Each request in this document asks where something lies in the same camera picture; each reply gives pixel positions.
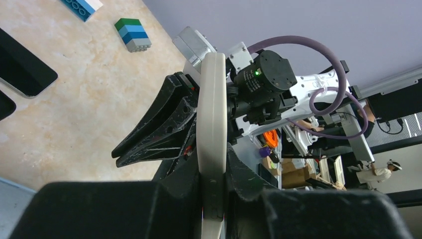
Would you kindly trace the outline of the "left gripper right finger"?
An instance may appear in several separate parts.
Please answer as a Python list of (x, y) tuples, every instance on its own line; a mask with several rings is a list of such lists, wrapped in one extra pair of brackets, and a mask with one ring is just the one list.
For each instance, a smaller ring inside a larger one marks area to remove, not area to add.
[(397, 207), (369, 190), (279, 190), (227, 146), (228, 239), (410, 239)]

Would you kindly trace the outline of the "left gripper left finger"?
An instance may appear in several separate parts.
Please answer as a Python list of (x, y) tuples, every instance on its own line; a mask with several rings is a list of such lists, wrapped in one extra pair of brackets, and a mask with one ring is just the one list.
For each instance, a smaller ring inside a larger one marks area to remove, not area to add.
[(161, 181), (55, 182), (33, 197), (13, 239), (198, 239), (196, 153)]

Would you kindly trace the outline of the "black phone case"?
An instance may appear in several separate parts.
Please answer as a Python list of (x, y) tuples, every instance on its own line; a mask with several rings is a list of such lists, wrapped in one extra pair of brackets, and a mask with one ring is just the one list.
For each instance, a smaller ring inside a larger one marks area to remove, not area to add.
[(16, 103), (0, 91), (0, 120), (10, 116), (16, 110)]

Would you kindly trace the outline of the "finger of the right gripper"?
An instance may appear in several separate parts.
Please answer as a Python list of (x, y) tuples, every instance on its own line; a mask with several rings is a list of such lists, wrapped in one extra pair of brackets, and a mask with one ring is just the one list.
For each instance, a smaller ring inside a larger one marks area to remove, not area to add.
[(199, 86), (189, 74), (168, 75), (152, 105), (111, 152), (117, 167), (173, 160), (195, 144)]

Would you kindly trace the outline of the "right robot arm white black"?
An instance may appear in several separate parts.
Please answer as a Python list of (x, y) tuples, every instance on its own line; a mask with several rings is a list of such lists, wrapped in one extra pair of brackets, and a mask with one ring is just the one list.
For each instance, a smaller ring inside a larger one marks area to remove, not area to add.
[[(236, 144), (243, 130), (236, 124), (244, 117), (250, 124), (271, 124), (294, 115), (311, 113), (309, 97), (317, 89), (314, 76), (298, 77), (289, 61), (270, 50), (235, 73), (228, 59), (226, 73), (232, 81), (226, 85), (226, 141)], [(200, 87), (186, 72), (165, 78), (153, 104), (133, 131), (112, 151), (117, 167), (140, 161), (172, 160), (183, 155), (195, 143)]]

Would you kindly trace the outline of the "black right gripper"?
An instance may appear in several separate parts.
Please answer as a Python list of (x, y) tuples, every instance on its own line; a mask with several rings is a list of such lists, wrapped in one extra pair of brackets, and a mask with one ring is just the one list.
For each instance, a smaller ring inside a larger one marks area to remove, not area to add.
[(281, 113), (293, 108), (297, 97), (290, 90), (276, 93), (263, 91), (246, 95), (234, 83), (227, 84), (227, 141), (232, 145), (242, 137), (244, 129), (238, 126), (237, 118), (244, 122), (263, 126), (281, 120)]

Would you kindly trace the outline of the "clear phone case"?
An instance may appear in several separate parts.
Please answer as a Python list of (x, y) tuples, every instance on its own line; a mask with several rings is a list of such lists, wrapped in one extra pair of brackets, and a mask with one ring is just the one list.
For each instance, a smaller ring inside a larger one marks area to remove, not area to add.
[(225, 55), (207, 53), (202, 62), (196, 129), (203, 239), (219, 238), (222, 228), (227, 154), (226, 104)]

